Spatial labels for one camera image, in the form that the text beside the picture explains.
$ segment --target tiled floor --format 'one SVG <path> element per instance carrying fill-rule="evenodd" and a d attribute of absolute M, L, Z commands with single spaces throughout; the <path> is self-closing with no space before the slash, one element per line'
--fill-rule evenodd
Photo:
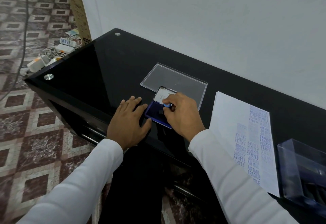
<path fill-rule="evenodd" d="M 0 96 L 10 89 L 22 57 L 24 7 L 25 0 L 0 0 Z M 24 65 L 75 28 L 68 0 L 29 0 L 29 13 Z M 92 149 L 73 136 L 19 76 L 0 102 L 0 223 L 16 223 Z M 96 223 L 109 188 L 110 183 L 89 223 Z M 214 223 L 198 206 L 169 189 L 162 201 L 162 223 Z"/>

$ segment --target white sleeve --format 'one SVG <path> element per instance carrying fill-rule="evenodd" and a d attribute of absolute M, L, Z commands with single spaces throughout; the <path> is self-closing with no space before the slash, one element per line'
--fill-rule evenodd
<path fill-rule="evenodd" d="M 19 224 L 85 224 L 110 175 L 123 160 L 118 143 L 103 139 L 85 161 L 33 206 Z"/>
<path fill-rule="evenodd" d="M 209 129 L 191 140 L 189 150 L 206 171 L 228 223 L 298 223 L 226 153 Z"/>

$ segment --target stack of paper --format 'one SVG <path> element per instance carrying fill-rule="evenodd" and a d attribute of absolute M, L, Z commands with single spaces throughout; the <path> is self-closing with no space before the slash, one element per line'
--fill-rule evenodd
<path fill-rule="evenodd" d="M 209 129 L 258 185 L 280 196 L 269 112 L 217 92 Z"/>

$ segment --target hand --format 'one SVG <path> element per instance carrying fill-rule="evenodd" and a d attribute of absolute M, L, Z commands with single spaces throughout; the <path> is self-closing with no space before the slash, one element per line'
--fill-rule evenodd
<path fill-rule="evenodd" d="M 165 104 L 172 103 L 175 106 L 174 111 L 173 106 L 172 110 L 164 107 L 164 115 L 172 128 L 189 142 L 200 131 L 205 130 L 194 99 L 177 92 L 176 94 L 170 94 L 162 102 Z"/>
<path fill-rule="evenodd" d="M 139 119 L 147 108 L 147 104 L 134 108 L 141 102 L 141 97 L 131 96 L 129 100 L 122 100 L 110 124 L 108 125 L 107 139 L 117 142 L 122 150 L 138 144 L 152 127 L 152 120 L 147 119 L 143 127 L 139 127 Z"/>

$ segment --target black glass table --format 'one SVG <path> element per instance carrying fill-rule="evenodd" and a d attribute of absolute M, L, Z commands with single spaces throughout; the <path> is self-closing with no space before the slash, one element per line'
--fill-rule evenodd
<path fill-rule="evenodd" d="M 276 153 L 276 145 L 290 138 L 326 152 L 326 110 L 120 29 L 111 30 L 25 81 L 71 132 L 96 145 L 105 138 L 107 126 L 122 99 L 135 95 L 142 97 L 142 103 L 152 101 L 155 92 L 140 83 L 158 62 L 208 82 L 200 108 L 206 128 L 215 93 L 220 91 L 270 112 Z M 54 77 L 46 80 L 47 74 Z M 188 188 L 175 186 L 177 190 L 210 205 L 218 204 L 206 173 L 188 151 L 188 142 L 174 130 L 153 123 L 141 144 L 152 147 L 174 164 L 191 169 L 193 183 Z M 276 199 L 300 223 L 325 222 L 287 199 Z"/>

